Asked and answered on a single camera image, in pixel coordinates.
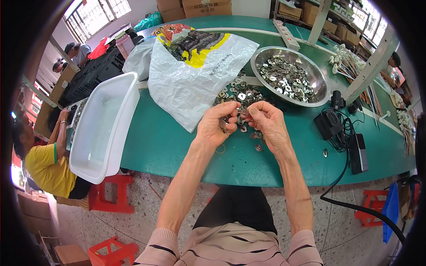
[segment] bowl rim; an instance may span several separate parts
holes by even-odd
[[[295,54],[297,54],[297,55],[299,55],[299,56],[301,56],[301,57],[303,57],[303,58],[305,58],[309,63],[311,63],[314,67],[316,67],[318,70],[319,70],[319,72],[321,73],[321,77],[322,77],[322,79],[324,80],[324,82],[325,82],[325,88],[326,88],[326,96],[322,99],[322,100],[320,100],[319,102],[316,102],[316,103],[303,103],[303,102],[300,102],[300,101],[297,101],[297,100],[293,100],[293,99],[291,99],[290,97],[286,97],[286,96],[284,96],[283,94],[281,94],[281,93],[279,93],[279,92],[277,92],[274,88],[272,88],[272,86],[271,85],[269,85],[261,76],[260,76],[260,73],[259,73],[259,71],[257,71],[257,69],[256,69],[256,57],[261,53],[261,52],[263,52],[263,51],[265,51],[265,50],[269,50],[269,49],[280,49],[280,50],[286,50],[286,51],[290,51],[290,52],[293,52],[293,53],[295,53]],[[325,75],[324,75],[324,73],[323,73],[323,71],[322,71],[322,69],[321,68],[319,68],[319,66],[317,65],[317,64],[315,64],[311,59],[309,59],[307,56],[305,56],[304,54],[302,54],[302,53],[299,53],[298,51],[295,51],[295,50],[292,50],[292,49],[289,49],[289,48],[286,48],[286,47],[281,47],[281,46],[265,46],[265,47],[262,47],[262,48],[259,48],[259,49],[257,49],[256,50],[256,52],[254,52],[254,54],[253,54],[253,56],[251,57],[251,59],[250,59],[250,65],[251,65],[251,69],[253,70],[253,73],[254,73],[254,75],[259,79],[259,81],[262,83],[262,85],[264,86],[264,87],[266,87],[266,88],[268,88],[270,91],[272,91],[273,93],[275,93],[277,96],[279,96],[281,99],[283,99],[283,100],[286,100],[286,101],[288,101],[288,102],[290,102],[290,103],[294,103],[294,104],[296,104],[296,105],[299,105],[299,106],[304,106],[304,107],[320,107],[320,106],[323,106],[326,102],[328,102],[328,99],[329,99],[329,96],[330,96],[330,84],[328,83],[328,81],[327,81],[327,78],[325,77]]]

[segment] green tabletop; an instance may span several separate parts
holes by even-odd
[[[224,28],[222,31],[256,41],[260,47],[285,46],[280,36],[262,32],[277,33],[272,21],[268,19],[211,16],[177,22],[197,29]],[[287,26],[295,37],[304,40],[308,38],[309,30],[290,24]],[[144,36],[152,30],[145,30]],[[327,47],[320,42],[318,45],[333,50],[330,45]],[[327,51],[304,43],[300,43],[300,46],[299,52],[308,56],[324,71],[332,91],[347,89],[346,79],[332,74],[332,67],[328,64],[330,54]],[[245,71],[248,76],[254,76],[249,65],[245,66]],[[179,169],[196,131],[190,134],[181,127],[167,112],[153,102],[148,89],[140,90],[140,94],[141,98],[127,134],[121,167],[173,177]],[[395,108],[392,106],[389,96],[379,86],[376,86],[376,94],[383,112],[389,110],[392,113],[387,120],[399,128]],[[346,155],[337,153],[328,141],[324,141],[313,122],[322,108],[328,106],[329,104],[319,108],[303,108],[285,102],[278,103],[278,107],[284,112],[291,142],[308,186],[330,185],[336,180],[345,165]],[[362,113],[359,112],[356,116],[350,115],[350,117],[352,121],[363,119]],[[357,133],[364,135],[369,170],[353,175],[349,169],[341,184],[380,179],[415,167],[414,156],[405,156],[402,136],[395,130],[384,124],[380,124],[379,130],[373,118],[369,116],[366,116],[365,123],[356,122],[354,127]],[[255,144],[260,144],[260,141],[249,138],[252,131],[253,129],[249,129],[246,133],[236,131],[224,142],[225,152],[214,155],[204,173],[203,182],[245,186],[282,186],[275,158],[266,145],[263,145],[265,149],[263,152],[255,150]],[[326,158],[322,154],[324,149],[328,150]]]

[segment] metal bowl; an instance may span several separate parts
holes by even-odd
[[[314,90],[315,95],[317,96],[317,102],[315,103],[302,103],[300,101],[291,99],[290,97],[284,96],[269,85],[260,75],[257,70],[258,66],[262,66],[271,56],[281,55],[285,58],[286,61],[296,64],[303,68],[308,74],[306,79],[309,81],[312,89]],[[260,82],[268,88],[271,92],[275,93],[279,98],[286,100],[290,103],[294,103],[299,106],[304,107],[319,107],[324,105],[330,95],[330,85],[328,84],[327,79],[325,78],[321,69],[314,63],[312,60],[304,56],[303,54],[290,50],[285,47],[279,46],[266,46],[258,49],[250,60],[251,68],[253,69],[254,74],[260,80]]]

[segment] power strip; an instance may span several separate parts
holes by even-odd
[[[272,21],[273,21],[273,25],[278,30],[279,34],[284,40],[284,43],[287,46],[287,48],[298,51],[300,49],[299,43],[296,41],[296,38],[291,34],[288,28],[282,24],[282,21],[280,20],[272,20]]]

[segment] terrazzo floor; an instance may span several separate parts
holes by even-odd
[[[136,173],[135,182],[128,188],[128,201],[135,206],[135,213],[121,214],[100,211],[86,211],[81,207],[56,204],[49,197],[55,233],[63,245],[78,244],[85,252],[88,248],[114,235],[123,243],[139,245],[139,255],[155,228],[161,198],[170,184],[170,178]],[[382,190],[396,177],[389,177],[365,183],[336,186],[332,198],[358,205],[363,204],[365,189]],[[185,240],[198,215],[213,196],[211,184],[201,183],[194,205],[182,223],[178,235],[178,247],[182,250]],[[383,243],[381,226],[361,228],[354,218],[354,210],[331,205],[320,199],[327,187],[310,187],[314,204],[314,236],[324,265],[387,265],[389,254],[395,250],[398,240],[393,234],[389,243]],[[112,186],[106,186],[106,195],[114,200]],[[290,243],[290,223],[286,214],[283,188],[263,188],[272,214],[280,249],[286,256]]]

